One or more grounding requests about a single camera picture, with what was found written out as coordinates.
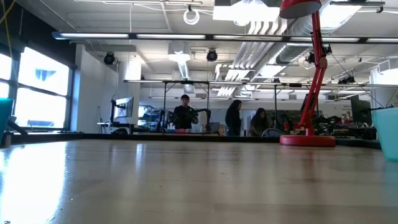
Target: woman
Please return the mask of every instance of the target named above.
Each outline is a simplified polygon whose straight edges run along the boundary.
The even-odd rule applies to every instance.
[[[250,122],[250,136],[261,137],[262,133],[269,128],[266,111],[259,108]]]
[[[239,111],[242,108],[242,101],[234,100],[226,111],[225,123],[228,126],[227,136],[241,135],[241,117]]]

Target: person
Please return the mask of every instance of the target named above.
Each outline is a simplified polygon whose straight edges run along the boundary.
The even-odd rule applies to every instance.
[[[242,120],[239,111],[242,108],[242,101],[234,100],[226,111],[225,123],[228,127],[227,136],[240,136]]]
[[[181,106],[174,109],[175,129],[192,129],[192,123],[197,124],[198,120],[195,116],[195,110],[188,106],[189,96],[184,94],[181,96]]]
[[[266,111],[259,108],[256,115],[250,121],[250,136],[261,137],[262,133],[269,128]]]

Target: computer monitor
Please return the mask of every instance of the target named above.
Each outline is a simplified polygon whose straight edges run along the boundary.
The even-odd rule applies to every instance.
[[[123,98],[112,101],[111,122],[115,118],[128,118],[132,116],[134,97]]]
[[[351,109],[353,111],[353,121],[357,123],[367,123],[372,125],[371,103],[359,99],[359,96],[351,97]]]

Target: lamp shade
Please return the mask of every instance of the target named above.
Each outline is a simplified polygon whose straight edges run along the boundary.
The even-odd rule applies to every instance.
[[[320,0],[284,0],[279,16],[284,19],[296,19],[317,12],[322,7]]]

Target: glass window pane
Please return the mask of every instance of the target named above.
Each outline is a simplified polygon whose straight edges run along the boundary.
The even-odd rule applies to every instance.
[[[11,76],[11,63],[10,57],[0,54],[0,78],[9,80]]]
[[[21,54],[18,82],[66,95],[69,68],[30,48]]]
[[[63,128],[67,100],[19,88],[15,116],[22,127]]]
[[[0,83],[0,98],[8,98],[8,84]]]

